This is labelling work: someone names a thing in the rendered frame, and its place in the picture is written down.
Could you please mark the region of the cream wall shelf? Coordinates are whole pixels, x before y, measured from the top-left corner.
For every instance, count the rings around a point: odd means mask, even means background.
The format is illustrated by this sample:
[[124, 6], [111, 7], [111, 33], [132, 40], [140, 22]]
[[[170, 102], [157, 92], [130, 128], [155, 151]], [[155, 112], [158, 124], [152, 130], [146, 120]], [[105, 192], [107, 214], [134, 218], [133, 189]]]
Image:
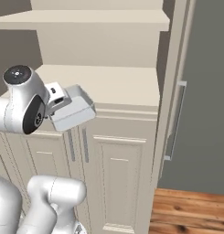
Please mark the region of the cream wall shelf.
[[30, 10], [0, 16], [0, 29], [37, 29], [48, 24], [150, 24], [167, 31], [170, 19], [163, 10]]

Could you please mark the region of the grey tall fridge door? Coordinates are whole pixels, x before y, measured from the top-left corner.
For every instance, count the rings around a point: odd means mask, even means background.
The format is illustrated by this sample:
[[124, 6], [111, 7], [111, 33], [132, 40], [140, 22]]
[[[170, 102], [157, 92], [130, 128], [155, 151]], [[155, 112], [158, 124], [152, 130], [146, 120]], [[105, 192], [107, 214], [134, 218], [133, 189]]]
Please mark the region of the grey tall fridge door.
[[158, 186], [224, 195], [224, 0], [190, 0], [174, 124]]

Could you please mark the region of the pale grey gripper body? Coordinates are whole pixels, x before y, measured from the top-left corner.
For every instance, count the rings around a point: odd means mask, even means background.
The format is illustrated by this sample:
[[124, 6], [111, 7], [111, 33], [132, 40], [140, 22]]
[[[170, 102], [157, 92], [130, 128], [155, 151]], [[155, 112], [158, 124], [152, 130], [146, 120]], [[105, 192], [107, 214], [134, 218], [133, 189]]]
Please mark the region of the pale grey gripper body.
[[71, 103], [55, 111], [50, 117], [58, 132], [65, 132], [96, 117], [93, 100], [80, 85], [66, 88]]

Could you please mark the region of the cream cabinet door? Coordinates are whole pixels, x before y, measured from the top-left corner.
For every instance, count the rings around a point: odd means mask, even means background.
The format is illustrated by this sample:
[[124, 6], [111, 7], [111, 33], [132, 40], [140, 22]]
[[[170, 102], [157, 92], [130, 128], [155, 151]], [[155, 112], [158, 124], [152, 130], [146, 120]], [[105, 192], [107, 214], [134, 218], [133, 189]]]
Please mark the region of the cream cabinet door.
[[0, 174], [13, 182], [23, 198], [22, 213], [30, 209], [27, 182], [32, 176], [67, 177], [83, 181], [81, 162], [71, 160], [67, 132], [44, 125], [30, 135], [0, 132]]
[[148, 234], [155, 127], [155, 120], [118, 118], [96, 118], [80, 127], [91, 234]]

